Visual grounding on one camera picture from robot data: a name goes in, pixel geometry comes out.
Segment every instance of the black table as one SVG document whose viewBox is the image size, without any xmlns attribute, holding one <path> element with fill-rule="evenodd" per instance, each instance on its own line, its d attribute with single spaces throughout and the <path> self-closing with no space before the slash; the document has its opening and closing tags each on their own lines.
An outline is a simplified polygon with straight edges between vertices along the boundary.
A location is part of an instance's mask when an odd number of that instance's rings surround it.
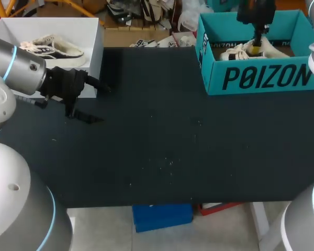
<svg viewBox="0 0 314 251">
<path fill-rule="evenodd" d="M 193 48 L 105 49 L 88 125 L 18 102 L 0 142 L 66 207 L 292 200 L 314 182 L 314 91 L 207 96 Z"/>
</svg>

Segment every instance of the screw hole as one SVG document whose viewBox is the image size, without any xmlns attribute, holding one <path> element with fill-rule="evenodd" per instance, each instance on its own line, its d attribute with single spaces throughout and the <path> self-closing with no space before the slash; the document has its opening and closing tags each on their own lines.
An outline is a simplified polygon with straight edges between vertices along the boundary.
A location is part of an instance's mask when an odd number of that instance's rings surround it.
<svg viewBox="0 0 314 251">
<path fill-rule="evenodd" d="M 17 184 L 9 184 L 8 189 L 12 191 L 18 191 L 20 190 L 20 187 Z"/>
<path fill-rule="evenodd" d="M 35 71 L 37 71 L 37 66 L 34 65 L 34 64 L 31 64 L 31 65 L 30 65 L 30 69 L 31 69 L 33 72 L 35 72 Z"/>
</svg>

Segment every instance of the blue box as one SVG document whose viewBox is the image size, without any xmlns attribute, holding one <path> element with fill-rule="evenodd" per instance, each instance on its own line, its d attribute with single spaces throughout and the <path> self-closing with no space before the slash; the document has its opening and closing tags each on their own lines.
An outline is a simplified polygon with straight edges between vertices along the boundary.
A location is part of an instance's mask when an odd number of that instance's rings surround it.
<svg viewBox="0 0 314 251">
<path fill-rule="evenodd" d="M 132 206 L 132 214 L 137 233 L 187 224 L 193 219 L 190 204 Z"/>
<path fill-rule="evenodd" d="M 239 3 L 240 0 L 207 0 L 207 5 L 211 7 L 214 12 L 228 12 Z"/>
<path fill-rule="evenodd" d="M 308 67 L 314 31 L 302 11 L 276 11 L 266 35 L 274 44 L 289 45 L 295 57 L 216 61 L 210 43 L 234 47 L 253 38 L 253 26 L 236 17 L 237 13 L 200 15 L 195 50 L 209 95 L 314 89 L 314 75 Z"/>
</svg>

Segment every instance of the teal shoe box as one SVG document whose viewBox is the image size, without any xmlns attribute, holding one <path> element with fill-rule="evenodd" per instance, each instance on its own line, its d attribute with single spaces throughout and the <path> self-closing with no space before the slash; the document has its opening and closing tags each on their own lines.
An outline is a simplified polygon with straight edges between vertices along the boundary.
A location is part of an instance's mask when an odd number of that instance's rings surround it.
<svg viewBox="0 0 314 251">
<path fill-rule="evenodd" d="M 290 46 L 294 57 L 216 61 L 212 46 L 227 49 L 253 38 L 253 26 L 238 22 L 236 16 L 237 13 L 200 15 L 195 50 L 209 95 L 314 89 L 314 75 L 308 67 L 308 47 L 314 42 L 314 31 L 302 11 L 276 11 L 266 34 L 273 45 Z"/>
<path fill-rule="evenodd" d="M 214 12 L 228 12 L 239 3 L 240 0 L 207 0 L 207 5 L 211 7 Z"/>
</svg>

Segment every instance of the white floor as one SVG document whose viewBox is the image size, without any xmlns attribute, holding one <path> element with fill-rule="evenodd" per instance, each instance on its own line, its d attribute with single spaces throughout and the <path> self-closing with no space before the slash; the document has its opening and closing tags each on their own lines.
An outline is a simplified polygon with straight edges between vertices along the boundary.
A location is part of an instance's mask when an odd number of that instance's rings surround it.
<svg viewBox="0 0 314 251">
<path fill-rule="evenodd" d="M 265 203 L 271 223 L 287 205 Z M 208 216 L 196 214 L 191 224 L 136 233 L 131 207 L 69 209 L 75 217 L 72 251 L 257 251 L 248 204 Z M 283 251 L 283 246 L 276 251 Z"/>
</svg>

